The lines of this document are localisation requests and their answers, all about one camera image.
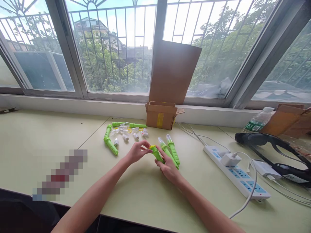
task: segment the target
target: sky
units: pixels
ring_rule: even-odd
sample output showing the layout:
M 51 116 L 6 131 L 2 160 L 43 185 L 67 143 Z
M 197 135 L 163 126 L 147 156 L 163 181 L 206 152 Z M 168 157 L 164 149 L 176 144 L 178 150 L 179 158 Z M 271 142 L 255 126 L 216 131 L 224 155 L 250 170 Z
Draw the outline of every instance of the sky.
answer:
M 86 3 L 87 0 L 75 0 L 76 2 L 79 2 L 83 6 L 72 2 L 71 0 L 65 0 L 67 4 L 67 8 L 69 12 L 72 11 L 80 11 L 80 10 L 87 10 Z M 199 38 L 201 36 L 193 36 L 193 34 L 202 34 L 203 31 L 200 29 L 200 27 L 205 24 L 208 20 L 209 14 L 212 9 L 212 2 L 196 2 L 197 0 L 192 0 L 190 3 L 189 0 L 180 0 L 181 3 L 186 2 L 184 4 L 180 4 L 178 7 L 178 14 L 176 19 L 176 11 L 177 11 L 177 4 L 174 4 L 178 2 L 178 0 L 168 0 L 168 6 L 167 6 L 167 14 L 166 14 L 166 20 L 165 20 L 165 29 L 164 29 L 164 40 L 167 41 L 173 41 L 178 43 L 184 43 L 189 44 L 193 39 Z M 251 4 L 252 0 L 242 0 L 238 11 L 240 11 L 242 14 L 246 14 L 246 12 L 249 9 L 249 6 Z M 31 4 L 32 0 L 25 0 L 25 7 L 29 6 Z M 228 1 L 229 8 L 236 9 L 238 5 L 239 0 L 234 1 Z M 157 0 L 138 0 L 138 7 L 136 8 L 136 30 L 135 30 L 135 24 L 134 24 L 134 18 L 135 18 L 135 12 L 134 8 L 127 8 L 126 9 L 126 30 L 125 30 L 125 9 L 117 9 L 117 10 L 107 10 L 107 17 L 108 17 L 108 23 L 106 18 L 106 11 L 101 9 L 106 8 L 114 8 L 114 7 L 125 7 L 125 6 L 133 6 L 132 0 L 106 0 L 102 4 L 98 5 L 98 11 L 94 11 L 96 9 L 96 6 L 93 3 L 90 3 L 88 5 L 89 12 L 81 12 L 81 18 L 90 17 L 97 19 L 97 12 L 99 20 L 103 22 L 105 26 L 109 27 L 109 31 L 114 31 L 118 34 L 119 37 L 125 37 L 120 38 L 120 41 L 123 44 L 127 44 L 127 46 L 148 46 L 150 49 L 153 44 L 153 33 L 154 33 L 154 23 L 155 23 L 155 13 L 156 13 L 156 7 L 155 6 L 147 6 L 147 7 L 139 7 L 141 5 L 152 5 L 156 4 Z M 8 6 L 4 0 L 0 0 L 0 5 L 3 7 L 6 7 L 9 10 L 12 10 L 10 6 Z M 215 23 L 219 19 L 219 15 L 221 12 L 222 7 L 225 5 L 225 1 L 221 2 L 215 2 L 210 22 Z M 26 15 L 34 15 L 38 14 L 39 12 L 49 12 L 46 6 L 46 3 L 44 0 L 37 0 L 37 2 L 30 7 L 29 11 L 26 13 Z M 7 11 L 0 9 L 0 18 L 13 16 L 13 14 L 9 14 Z M 69 14 L 70 20 L 77 21 L 80 19 L 79 13 L 72 13 Z M 175 25 L 175 31 L 174 35 L 182 35 L 184 36 L 173 36 L 173 29 L 174 29 L 174 23 L 176 19 L 176 25 Z M 25 43 L 29 44 L 29 40 L 31 40 L 31 37 L 26 37 L 22 33 L 22 38 L 17 35 L 14 37 L 10 27 L 8 26 L 6 20 L 1 19 L 0 24 L 0 31 L 3 33 L 3 35 L 6 37 L 6 39 L 9 39 L 9 36 L 11 37 L 11 40 L 18 40 L 21 41 L 24 40 Z M 14 23 L 11 20 L 8 20 L 8 23 L 10 24 L 11 28 L 15 28 Z M 39 30 L 43 30 L 42 25 L 38 25 Z

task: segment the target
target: black headphones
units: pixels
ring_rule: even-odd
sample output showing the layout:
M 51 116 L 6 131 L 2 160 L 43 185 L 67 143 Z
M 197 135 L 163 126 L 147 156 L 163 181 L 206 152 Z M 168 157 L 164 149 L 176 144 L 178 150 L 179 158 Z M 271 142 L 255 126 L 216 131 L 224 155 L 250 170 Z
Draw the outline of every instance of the black headphones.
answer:
M 305 187 L 311 188 L 311 163 L 298 152 L 296 152 L 288 142 L 281 140 L 278 137 L 275 137 L 270 134 L 263 133 L 237 133 L 235 140 L 238 143 L 248 146 L 252 151 L 254 151 L 260 158 L 262 158 L 267 164 L 269 164 L 276 172 L 281 176 L 296 182 Z M 292 166 L 281 164 L 281 163 L 272 163 L 264 155 L 262 155 L 254 146 L 263 146 L 267 142 L 270 142 L 273 148 L 279 153 L 284 155 L 278 148 L 282 147 L 285 150 L 288 150 L 294 154 L 299 160 L 301 160 L 306 166 L 306 170 L 301 170 L 294 168 Z

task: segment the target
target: window frame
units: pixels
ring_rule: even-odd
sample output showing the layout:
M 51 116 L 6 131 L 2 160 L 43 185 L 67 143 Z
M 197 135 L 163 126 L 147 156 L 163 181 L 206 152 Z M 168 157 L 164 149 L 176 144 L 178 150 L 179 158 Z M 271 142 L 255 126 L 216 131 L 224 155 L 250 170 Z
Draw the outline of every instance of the window frame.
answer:
M 8 49 L 6 40 L 0 32 L 0 55 L 13 73 L 20 88 L 2 88 L 0 93 L 25 94 L 30 96 L 78 98 L 92 100 L 108 100 L 118 102 L 146 103 L 149 92 L 144 94 L 134 93 L 93 93 L 88 92 L 82 70 L 81 60 L 78 55 L 73 29 L 65 0 L 46 1 L 54 29 L 63 52 L 63 56 L 75 88 L 75 92 L 48 91 L 27 89 L 27 77 L 19 66 L 15 56 Z M 167 0 L 158 0 L 156 6 L 155 31 L 153 40 L 152 58 L 156 52 L 157 44 L 163 39 Z M 242 63 L 236 74 L 234 83 L 225 98 L 202 98 L 187 96 L 184 105 L 225 107 L 237 109 L 260 109 L 262 106 L 276 106 L 282 102 L 252 101 L 254 93 L 278 63 L 282 55 L 290 47 L 297 35 L 311 18 L 311 6 L 308 0 L 279 0 L 265 26 L 261 30 L 256 42 Z M 152 79 L 154 59 L 151 65 Z

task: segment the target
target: green plastic part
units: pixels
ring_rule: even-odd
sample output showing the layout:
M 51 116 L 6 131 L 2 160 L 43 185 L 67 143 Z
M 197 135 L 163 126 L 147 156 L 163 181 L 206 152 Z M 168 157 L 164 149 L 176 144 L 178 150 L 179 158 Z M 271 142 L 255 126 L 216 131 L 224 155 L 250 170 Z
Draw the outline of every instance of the green plastic part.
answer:
M 164 160 L 162 159 L 160 152 L 158 151 L 158 149 L 156 148 L 155 145 L 150 146 L 150 148 L 153 152 L 152 154 L 155 156 L 155 158 L 160 161 L 161 163 L 165 164 Z
M 176 152 L 176 150 L 175 150 L 175 144 L 174 144 L 173 142 L 169 142 L 169 143 L 168 143 L 168 146 L 169 146 L 169 148 L 171 149 L 172 156 L 173 156 L 174 160 L 176 161 L 177 165 L 180 165 L 180 161 L 179 161 L 177 152 Z
M 134 128 L 134 127 L 139 127 L 139 128 L 147 128 L 146 125 L 142 125 L 142 124 L 135 124 L 135 123 L 130 123 L 130 127 Z
M 112 127 L 111 125 L 107 125 L 105 137 L 109 137 L 111 127 Z
M 113 143 L 111 142 L 111 140 L 110 140 L 109 137 L 104 137 L 104 142 L 105 142 L 105 144 L 110 148 L 110 150 L 111 150 L 115 155 L 118 155 L 118 154 L 119 154 L 118 150 L 117 150 L 116 147 L 113 145 Z
M 177 168 L 177 170 L 179 170 L 179 166 L 177 164 L 177 161 L 175 161 L 175 158 L 172 156 L 172 154 L 170 153 L 170 151 L 168 150 L 167 145 L 165 145 L 165 143 L 161 143 L 161 148 L 162 150 L 173 160 L 175 167 Z
M 127 122 L 127 121 L 123 121 L 123 122 L 113 122 L 113 123 L 112 123 L 112 127 L 120 126 L 121 124 L 126 123 L 126 122 Z

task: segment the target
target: yellow tape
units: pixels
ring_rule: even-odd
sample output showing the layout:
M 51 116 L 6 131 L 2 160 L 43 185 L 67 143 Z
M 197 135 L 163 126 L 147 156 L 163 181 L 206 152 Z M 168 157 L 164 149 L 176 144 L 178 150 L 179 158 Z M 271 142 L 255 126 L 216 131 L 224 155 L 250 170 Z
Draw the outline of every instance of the yellow tape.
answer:
M 164 113 L 158 113 L 158 119 L 156 121 L 156 126 L 157 127 L 162 127 L 162 125 L 163 125 L 163 118 L 164 118 Z

